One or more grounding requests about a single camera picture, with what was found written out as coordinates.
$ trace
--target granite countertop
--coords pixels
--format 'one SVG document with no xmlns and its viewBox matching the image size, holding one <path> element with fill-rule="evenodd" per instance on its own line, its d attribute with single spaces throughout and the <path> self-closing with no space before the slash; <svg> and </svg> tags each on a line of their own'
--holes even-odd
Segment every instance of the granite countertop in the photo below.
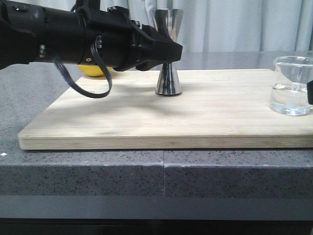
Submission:
<svg viewBox="0 0 313 235">
<path fill-rule="evenodd" d="M 184 53 L 176 66 L 274 69 L 293 54 L 313 53 Z M 32 63 L 0 71 L 0 88 L 0 218 L 313 220 L 313 148 L 23 151 L 17 133 L 68 86 Z"/>
</svg>

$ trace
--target white curtain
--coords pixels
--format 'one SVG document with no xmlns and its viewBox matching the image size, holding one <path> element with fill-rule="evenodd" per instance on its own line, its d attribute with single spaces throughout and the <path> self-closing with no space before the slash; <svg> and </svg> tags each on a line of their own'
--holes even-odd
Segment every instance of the white curtain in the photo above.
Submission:
<svg viewBox="0 0 313 235">
<path fill-rule="evenodd" d="M 69 10 L 74 0 L 20 0 Z M 151 12 L 183 9 L 178 43 L 184 51 L 293 51 L 312 49 L 313 0 L 102 0 L 153 25 Z"/>
</svg>

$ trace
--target metal jigger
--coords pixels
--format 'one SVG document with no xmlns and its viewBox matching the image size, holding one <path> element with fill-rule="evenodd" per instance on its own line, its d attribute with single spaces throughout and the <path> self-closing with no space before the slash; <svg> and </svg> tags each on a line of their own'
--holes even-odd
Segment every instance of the metal jigger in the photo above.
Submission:
<svg viewBox="0 0 313 235">
<path fill-rule="evenodd" d="M 172 39 L 174 42 L 177 41 L 181 21 L 181 9 L 155 10 L 155 28 L 161 35 Z M 173 63 L 163 64 L 158 77 L 156 93 L 161 95 L 178 95 L 181 93 L 177 70 Z"/>
</svg>

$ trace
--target cocktail jigger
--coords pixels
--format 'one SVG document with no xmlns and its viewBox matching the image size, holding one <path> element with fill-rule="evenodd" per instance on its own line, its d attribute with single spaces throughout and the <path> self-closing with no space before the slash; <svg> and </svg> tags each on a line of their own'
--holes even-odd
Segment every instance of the cocktail jigger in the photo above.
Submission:
<svg viewBox="0 0 313 235">
<path fill-rule="evenodd" d="M 164 37 L 172 39 L 174 42 L 177 41 L 181 21 L 181 9 L 155 10 L 155 28 Z M 163 64 L 158 77 L 156 93 L 162 95 L 176 95 L 181 93 L 177 70 L 173 63 Z"/>
</svg>

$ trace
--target robotic arm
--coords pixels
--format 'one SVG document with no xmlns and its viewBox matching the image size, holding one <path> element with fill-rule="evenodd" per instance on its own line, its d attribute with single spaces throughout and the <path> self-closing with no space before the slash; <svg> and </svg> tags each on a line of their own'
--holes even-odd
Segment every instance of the robotic arm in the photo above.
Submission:
<svg viewBox="0 0 313 235">
<path fill-rule="evenodd" d="M 140 28 L 126 8 L 114 6 L 105 12 L 100 0 L 77 0 L 73 11 L 0 0 L 0 70 L 12 64 L 54 62 L 68 84 L 93 97 L 73 83 L 63 63 L 98 65 L 111 89 L 106 66 L 147 71 L 180 60 L 181 45 L 151 26 Z"/>
</svg>

